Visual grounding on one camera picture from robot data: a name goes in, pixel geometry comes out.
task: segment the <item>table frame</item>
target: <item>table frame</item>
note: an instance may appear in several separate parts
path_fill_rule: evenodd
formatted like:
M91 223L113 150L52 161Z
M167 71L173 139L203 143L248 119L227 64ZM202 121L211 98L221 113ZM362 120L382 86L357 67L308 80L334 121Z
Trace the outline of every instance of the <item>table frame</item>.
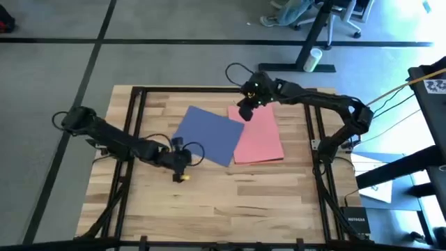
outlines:
M146 86L134 86L130 94L130 100L128 105L128 111L125 118L125 124L123 131L129 133L130 124L132 122L132 115L134 111L134 106L136 105L137 98L139 97L139 104L137 110L136 123L134 128L134 137L139 136L139 131L141 129L142 117L144 114L144 108L146 104L147 94L150 92L209 92L209 93L238 93L239 88L231 87L146 87ZM309 147L311 148L311 141L315 138L314 127L312 123L312 115L310 112L309 105L304 105L305 118L307 122L307 129L309 135ZM318 126L318 133L321 139L325 137L325 129L323 127L323 119L321 114L321 108L315 107L316 122ZM318 159L317 150L312 150L312 160L313 168L316 175L321 175L321 162ZM101 250L107 248L115 248L119 250L123 246L139 247L141 251L148 251L151 247L200 247L200 248L217 248L217 249L227 249L227 248L254 248L256 251L268 251L274 248L292 248L295 251L304 251L305 249L317 249L317 250L414 250L420 251L425 249L419 248L404 248L391 245L381 245L375 244L371 241L345 241L344 232L339 224L339 221L334 218L336 224L337 237L338 239L333 239L330 236L330 228L328 222L328 214L326 208L325 199L321 196L322 192L326 192L323 183L316 182L316 188L318 190L318 201L321 210L321 218L323 225L323 233L325 238L325 243L304 243L303 239L297 238L295 243L209 243L209 242L159 242L159 241L148 241L147 236L141 236L140 241L122 241L121 234L123 229L123 223L125 219L125 209L127 206L128 193L130 190L130 181L132 178L134 158L128 161L128 165L125 171L125 175L121 176L121 170L123 162L117 160L114 177L112 180L109 201L107 203L107 208L98 218L95 224L91 227L95 229L88 234L74 238L70 241L54 241L47 243L34 243L30 245L12 245L6 247L0 247L0 250ZM327 182L329 187L329 193L333 198L335 206L338 206L335 181L333 179L332 166L331 164L325 164L325 170L327 174ZM111 212L120 203L116 228L114 236L110 237L109 227L112 220ZM100 237L96 238L99 230L102 229Z

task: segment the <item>office chair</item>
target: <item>office chair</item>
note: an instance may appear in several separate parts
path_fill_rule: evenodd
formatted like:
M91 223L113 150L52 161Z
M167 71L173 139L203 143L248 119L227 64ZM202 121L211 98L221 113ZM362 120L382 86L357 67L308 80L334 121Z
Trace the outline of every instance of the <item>office chair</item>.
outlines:
M356 22L365 23L369 18L371 7L373 6L375 0L334 0L334 7L328 18L328 41L325 46L325 50L331 49L332 39L333 39L333 25L335 22L335 17L339 16L341 21L355 30L353 34L354 38L361 37L361 28L356 26L351 20ZM320 4L314 5L316 8L320 8ZM309 24L314 22L316 18L310 18L308 20L303 20L294 24L294 29L296 31L300 30L302 24Z

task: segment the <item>yellow cable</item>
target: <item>yellow cable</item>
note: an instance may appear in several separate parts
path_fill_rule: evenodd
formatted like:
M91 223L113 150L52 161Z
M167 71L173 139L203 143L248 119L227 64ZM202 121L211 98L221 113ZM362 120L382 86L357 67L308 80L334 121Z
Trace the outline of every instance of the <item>yellow cable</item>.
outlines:
M442 70L437 70L434 73L431 73L431 74L428 74L426 76L423 76L423 77L417 78L415 80L409 81L409 82L407 82L405 84L402 84L402 85L398 86L397 88L393 88L392 90L388 91L387 93L384 93L383 95L381 95L381 96L375 98L374 100L372 100L371 102L369 102L367 104L367 106L370 106L371 104L375 103L376 101L380 100L381 98L384 98L385 96L387 96L387 95L393 93L394 91L397 91L397 90L399 90L399 89L401 89L401 88L403 88L405 86L408 86L408 85L411 85L411 84L416 84L416 83L418 83L420 81L423 81L425 79L431 78L431 77L436 76L436 75L439 75L441 73L446 73L446 68L444 68Z

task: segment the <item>shoe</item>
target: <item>shoe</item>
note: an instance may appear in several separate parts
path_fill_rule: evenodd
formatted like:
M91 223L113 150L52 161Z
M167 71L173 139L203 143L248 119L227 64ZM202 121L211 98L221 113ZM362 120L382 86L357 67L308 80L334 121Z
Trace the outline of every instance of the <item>shoe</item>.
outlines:
M282 5L278 4L276 1L271 1L270 5L274 8L276 8L277 10L282 9Z
M279 25L275 17L260 17L260 23L265 27L273 27Z

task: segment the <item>person's leg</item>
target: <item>person's leg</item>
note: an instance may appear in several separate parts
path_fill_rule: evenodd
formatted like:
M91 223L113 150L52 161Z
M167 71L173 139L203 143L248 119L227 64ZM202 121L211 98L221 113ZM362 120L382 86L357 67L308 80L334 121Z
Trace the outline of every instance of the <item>person's leg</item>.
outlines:
M314 0L289 0L275 17L261 17L260 22L267 27L290 25L313 3Z

